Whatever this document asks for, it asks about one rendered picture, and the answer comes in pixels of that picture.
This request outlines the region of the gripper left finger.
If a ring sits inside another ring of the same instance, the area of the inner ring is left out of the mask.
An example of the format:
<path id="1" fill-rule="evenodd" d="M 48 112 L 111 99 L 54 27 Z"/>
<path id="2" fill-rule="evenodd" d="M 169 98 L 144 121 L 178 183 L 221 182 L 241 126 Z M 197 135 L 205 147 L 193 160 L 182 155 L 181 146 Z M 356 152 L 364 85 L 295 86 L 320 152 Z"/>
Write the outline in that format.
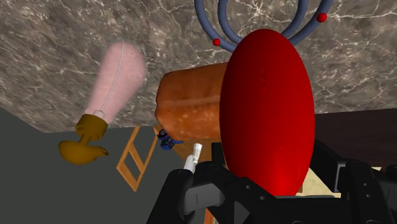
<path id="1" fill-rule="evenodd" d="M 195 211 L 208 208 L 220 224 L 277 224 L 264 205 L 274 197 L 248 178 L 225 168 L 221 143 L 211 144 L 212 160 L 196 171 L 169 173 L 146 224 L 190 224 Z"/>

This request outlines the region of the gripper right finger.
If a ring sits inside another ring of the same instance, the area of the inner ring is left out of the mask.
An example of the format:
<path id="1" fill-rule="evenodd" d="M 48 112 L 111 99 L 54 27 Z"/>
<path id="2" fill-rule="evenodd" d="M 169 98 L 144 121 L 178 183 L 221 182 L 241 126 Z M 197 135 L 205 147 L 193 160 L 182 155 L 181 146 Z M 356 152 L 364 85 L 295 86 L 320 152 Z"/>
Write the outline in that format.
<path id="1" fill-rule="evenodd" d="M 310 168 L 343 202 L 350 203 L 351 224 L 397 224 L 397 210 L 387 201 L 388 181 L 368 164 L 342 158 L 319 140 L 314 141 Z"/>

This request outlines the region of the small blue figure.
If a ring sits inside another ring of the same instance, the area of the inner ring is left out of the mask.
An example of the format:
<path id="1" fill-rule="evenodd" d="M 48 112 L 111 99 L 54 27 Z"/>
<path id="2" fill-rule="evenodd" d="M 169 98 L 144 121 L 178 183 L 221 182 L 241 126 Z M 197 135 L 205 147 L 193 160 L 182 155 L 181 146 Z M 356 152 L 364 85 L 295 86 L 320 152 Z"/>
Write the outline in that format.
<path id="1" fill-rule="evenodd" d="M 171 136 L 168 135 L 168 133 L 166 133 L 166 131 L 165 131 L 164 129 L 162 129 L 162 130 L 157 134 L 157 137 L 158 137 L 159 140 L 161 140 L 160 147 L 161 147 L 163 150 L 171 150 L 171 149 L 173 149 L 173 147 L 174 147 L 176 144 L 181 144 L 181 143 L 183 143 L 182 141 L 176 141 L 176 140 L 174 140 L 173 138 L 171 138 Z"/>

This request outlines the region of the brown bread loaf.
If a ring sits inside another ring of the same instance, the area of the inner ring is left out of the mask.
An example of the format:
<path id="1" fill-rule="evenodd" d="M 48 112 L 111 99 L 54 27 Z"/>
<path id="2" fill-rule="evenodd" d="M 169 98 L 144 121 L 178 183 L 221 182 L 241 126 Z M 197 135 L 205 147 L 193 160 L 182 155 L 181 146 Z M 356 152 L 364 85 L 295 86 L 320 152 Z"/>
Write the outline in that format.
<path id="1" fill-rule="evenodd" d="M 169 72 L 161 79 L 155 117 L 175 140 L 219 139 L 219 98 L 227 64 Z"/>

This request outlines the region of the red oval object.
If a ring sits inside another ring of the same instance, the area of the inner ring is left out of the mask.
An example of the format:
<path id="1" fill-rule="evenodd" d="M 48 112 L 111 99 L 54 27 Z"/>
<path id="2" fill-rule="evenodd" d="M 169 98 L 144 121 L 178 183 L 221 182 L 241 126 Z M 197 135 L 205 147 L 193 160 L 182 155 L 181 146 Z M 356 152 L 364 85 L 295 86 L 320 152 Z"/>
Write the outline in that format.
<path id="1" fill-rule="evenodd" d="M 272 195 L 294 195 L 312 156 L 315 112 L 305 66 L 280 33 L 260 29 L 236 47 L 219 104 L 229 170 Z"/>

